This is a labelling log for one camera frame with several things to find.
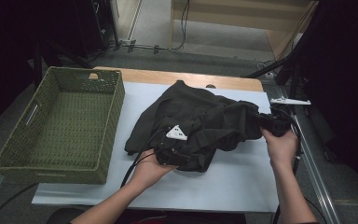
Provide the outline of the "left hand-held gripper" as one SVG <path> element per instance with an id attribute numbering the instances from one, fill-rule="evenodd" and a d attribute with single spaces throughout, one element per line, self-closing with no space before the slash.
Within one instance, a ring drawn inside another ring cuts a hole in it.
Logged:
<path id="1" fill-rule="evenodd" d="M 188 137 L 179 125 L 171 127 L 160 137 L 155 146 L 155 155 L 160 164 L 185 166 L 191 160 L 191 146 Z"/>

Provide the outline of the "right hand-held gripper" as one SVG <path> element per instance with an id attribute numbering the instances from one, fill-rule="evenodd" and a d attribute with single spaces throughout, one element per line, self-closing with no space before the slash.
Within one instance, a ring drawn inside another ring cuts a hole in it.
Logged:
<path id="1" fill-rule="evenodd" d="M 270 100 L 270 113 L 255 115 L 258 124 L 276 137 L 285 135 L 289 130 L 297 130 L 296 122 L 292 117 L 291 105 L 311 105 L 310 101 L 301 101 L 285 97 Z"/>

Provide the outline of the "dark pleated skirt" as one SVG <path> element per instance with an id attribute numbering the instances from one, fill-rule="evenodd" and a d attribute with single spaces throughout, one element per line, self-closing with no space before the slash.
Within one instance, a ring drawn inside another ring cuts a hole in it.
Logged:
<path id="1" fill-rule="evenodd" d="M 256 114 L 258 106 L 253 103 L 192 88 L 178 80 L 138 118 L 125 151 L 133 155 L 155 150 L 160 137 L 179 125 L 188 137 L 192 155 L 187 165 L 177 169 L 204 173 L 218 149 L 231 151 L 240 142 L 261 137 Z"/>

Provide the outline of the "green woven basket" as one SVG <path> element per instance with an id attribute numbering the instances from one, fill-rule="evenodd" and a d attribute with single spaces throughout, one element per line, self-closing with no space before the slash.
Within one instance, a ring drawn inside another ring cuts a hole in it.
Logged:
<path id="1" fill-rule="evenodd" d="M 105 183 L 124 96 L 118 70 L 50 67 L 0 152 L 0 175 Z"/>

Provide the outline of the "person's right hand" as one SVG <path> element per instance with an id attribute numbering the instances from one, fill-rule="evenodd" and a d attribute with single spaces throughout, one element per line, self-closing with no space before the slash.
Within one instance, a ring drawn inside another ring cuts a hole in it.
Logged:
<path id="1" fill-rule="evenodd" d="M 291 170 L 298 144 L 296 135 L 292 131 L 287 131 L 281 137 L 277 137 L 263 128 L 260 131 L 267 143 L 271 166 L 274 169 Z"/>

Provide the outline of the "person's left hand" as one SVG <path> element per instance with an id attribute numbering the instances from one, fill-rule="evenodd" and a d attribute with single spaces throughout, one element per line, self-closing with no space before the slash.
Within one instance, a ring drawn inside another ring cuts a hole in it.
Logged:
<path id="1" fill-rule="evenodd" d="M 150 149 L 143 152 L 141 159 L 136 162 L 135 171 L 130 183 L 138 189 L 147 189 L 174 169 L 175 166 L 160 164 L 154 150 Z"/>

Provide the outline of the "black metal stand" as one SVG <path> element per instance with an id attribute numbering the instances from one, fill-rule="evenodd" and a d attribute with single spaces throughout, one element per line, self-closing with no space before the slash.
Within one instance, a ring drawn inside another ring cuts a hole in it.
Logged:
<path id="1" fill-rule="evenodd" d="M 296 44 L 294 44 L 296 37 L 294 35 L 290 37 L 289 44 L 292 44 L 292 47 L 286 56 L 282 57 L 280 60 L 274 60 L 273 63 L 267 67 L 257 70 L 250 75 L 245 75 L 243 78 L 258 78 L 276 68 L 280 68 L 280 71 L 274 78 L 275 83 L 278 86 L 283 86 L 286 85 L 288 81 L 290 81 L 288 95 L 290 97 L 296 97 L 297 86 L 299 84 L 300 57 L 305 54 L 307 43 L 312 38 L 312 35 L 315 33 L 319 23 L 320 18 L 318 16 L 313 16 L 310 19 L 310 24 L 307 26 L 305 32 L 298 39 Z"/>
<path id="2" fill-rule="evenodd" d="M 34 36 L 32 38 L 33 51 L 34 51 L 34 87 L 37 89 L 41 80 L 43 79 L 42 61 L 45 61 L 47 66 L 62 66 L 62 61 L 58 55 L 63 55 L 69 58 L 74 63 L 77 63 L 81 67 L 91 68 L 91 65 L 83 61 L 79 56 L 74 54 L 69 49 L 57 44 L 56 42 L 42 38 L 40 36 Z"/>

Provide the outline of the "white table mat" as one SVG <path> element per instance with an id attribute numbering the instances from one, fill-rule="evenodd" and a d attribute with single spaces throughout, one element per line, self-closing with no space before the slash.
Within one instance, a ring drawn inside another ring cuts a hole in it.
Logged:
<path id="1" fill-rule="evenodd" d="M 94 205 L 117 191 L 133 162 L 125 143 L 140 117 L 166 85 L 124 83 L 122 106 L 107 181 L 103 185 L 41 184 L 32 200 L 44 205 Z M 147 189 L 132 209 L 214 212 L 273 212 L 278 205 L 267 145 L 263 138 L 238 144 L 232 151 L 216 151 L 205 173 L 174 170 Z"/>

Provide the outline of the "dark curtain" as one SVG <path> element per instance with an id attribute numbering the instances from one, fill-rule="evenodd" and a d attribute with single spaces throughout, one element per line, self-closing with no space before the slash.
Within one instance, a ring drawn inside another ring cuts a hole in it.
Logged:
<path id="1" fill-rule="evenodd" d="M 314 17 L 306 92 L 334 134 L 328 149 L 358 174 L 358 0 L 320 0 Z"/>
<path id="2" fill-rule="evenodd" d="M 45 62 L 58 66 L 55 52 L 42 41 L 48 24 L 65 0 L 0 0 L 0 116 L 34 81 L 29 61 L 34 48 Z"/>

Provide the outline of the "wooden shelf unit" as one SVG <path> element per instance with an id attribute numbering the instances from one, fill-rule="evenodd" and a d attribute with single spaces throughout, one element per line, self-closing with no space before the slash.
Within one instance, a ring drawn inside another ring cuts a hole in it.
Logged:
<path id="1" fill-rule="evenodd" d="M 319 0 L 170 0 L 169 47 L 173 24 L 188 12 L 188 20 L 249 27 L 266 31 L 275 60 L 280 60 L 307 30 Z"/>

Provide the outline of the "black cabinet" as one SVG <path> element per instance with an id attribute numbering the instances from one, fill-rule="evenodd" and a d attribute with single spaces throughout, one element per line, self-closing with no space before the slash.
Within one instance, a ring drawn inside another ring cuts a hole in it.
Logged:
<path id="1" fill-rule="evenodd" d="M 86 54 L 108 48 L 116 40 L 111 0 L 74 0 Z"/>

